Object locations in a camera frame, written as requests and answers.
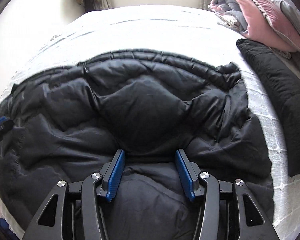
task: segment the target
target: white bed sheet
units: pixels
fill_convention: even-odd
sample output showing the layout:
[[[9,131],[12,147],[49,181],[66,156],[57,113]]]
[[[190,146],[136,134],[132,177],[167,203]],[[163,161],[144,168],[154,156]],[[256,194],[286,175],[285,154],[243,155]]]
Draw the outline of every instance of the white bed sheet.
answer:
[[[247,87],[249,108],[260,122],[272,161],[274,223],[281,240],[294,240],[300,232],[300,175],[288,176],[282,127],[259,78],[242,58],[235,42],[242,36],[225,28],[212,12],[179,6],[132,6],[90,12],[69,24],[18,71],[13,83],[44,69],[75,65],[100,53],[147,48],[180,53],[218,66],[234,62]],[[0,200],[0,209],[19,238],[23,230]]]

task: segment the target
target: pink blanket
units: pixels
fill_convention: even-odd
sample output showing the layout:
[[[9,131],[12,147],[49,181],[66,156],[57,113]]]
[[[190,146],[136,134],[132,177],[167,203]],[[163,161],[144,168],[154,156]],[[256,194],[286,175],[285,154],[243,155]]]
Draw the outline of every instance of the pink blanket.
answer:
[[[222,7],[214,4],[212,0],[210,8],[218,13],[223,14]],[[282,51],[296,52],[297,50],[285,42],[268,24],[261,11],[252,0],[235,0],[243,13],[248,24],[247,31],[242,35],[248,39],[259,41],[266,46],[273,47]]]

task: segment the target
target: bed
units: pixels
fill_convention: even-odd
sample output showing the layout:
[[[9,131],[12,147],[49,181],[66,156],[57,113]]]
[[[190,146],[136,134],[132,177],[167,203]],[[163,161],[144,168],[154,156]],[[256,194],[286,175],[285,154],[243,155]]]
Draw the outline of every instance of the bed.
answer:
[[[177,6],[133,6],[90,12],[55,35],[19,70],[0,101],[27,77],[47,68],[75,65],[117,49],[147,48],[183,54],[214,66],[234,62],[248,91],[249,108],[260,120],[272,162],[273,225],[281,240],[300,232],[300,175],[288,176],[282,127],[259,78],[236,46],[242,36],[221,25],[212,12]],[[221,42],[226,46],[220,49]],[[23,230],[0,200],[0,212],[21,239]]]

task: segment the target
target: round metal bolt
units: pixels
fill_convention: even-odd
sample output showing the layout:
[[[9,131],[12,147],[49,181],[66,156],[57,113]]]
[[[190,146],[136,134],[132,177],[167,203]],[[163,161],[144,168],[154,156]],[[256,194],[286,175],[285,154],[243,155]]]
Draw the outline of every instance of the round metal bolt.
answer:
[[[93,173],[91,175],[91,178],[93,178],[93,179],[99,179],[100,177],[101,177],[101,174],[99,172]]]
[[[235,183],[238,185],[238,186],[243,186],[244,185],[244,182],[242,179],[236,179],[235,180]]]
[[[207,178],[210,177],[210,174],[207,173],[207,172],[201,172],[201,173],[200,173],[200,177],[203,178],[203,179],[207,179]]]
[[[65,182],[64,180],[60,180],[60,181],[57,183],[57,185],[58,185],[59,187],[63,187],[65,184],[66,184],[66,182]]]

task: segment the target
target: black puffer jacket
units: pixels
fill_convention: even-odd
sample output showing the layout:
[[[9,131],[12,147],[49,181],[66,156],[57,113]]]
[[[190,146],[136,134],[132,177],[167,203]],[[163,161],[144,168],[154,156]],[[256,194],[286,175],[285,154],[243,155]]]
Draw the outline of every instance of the black puffer jacket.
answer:
[[[116,150],[127,164],[104,206],[110,239],[191,239],[197,209],[173,163],[240,178],[273,216],[271,162],[238,68],[176,54],[124,50],[39,73],[0,104],[14,120],[0,142],[0,196],[23,229],[61,179],[99,171]]]

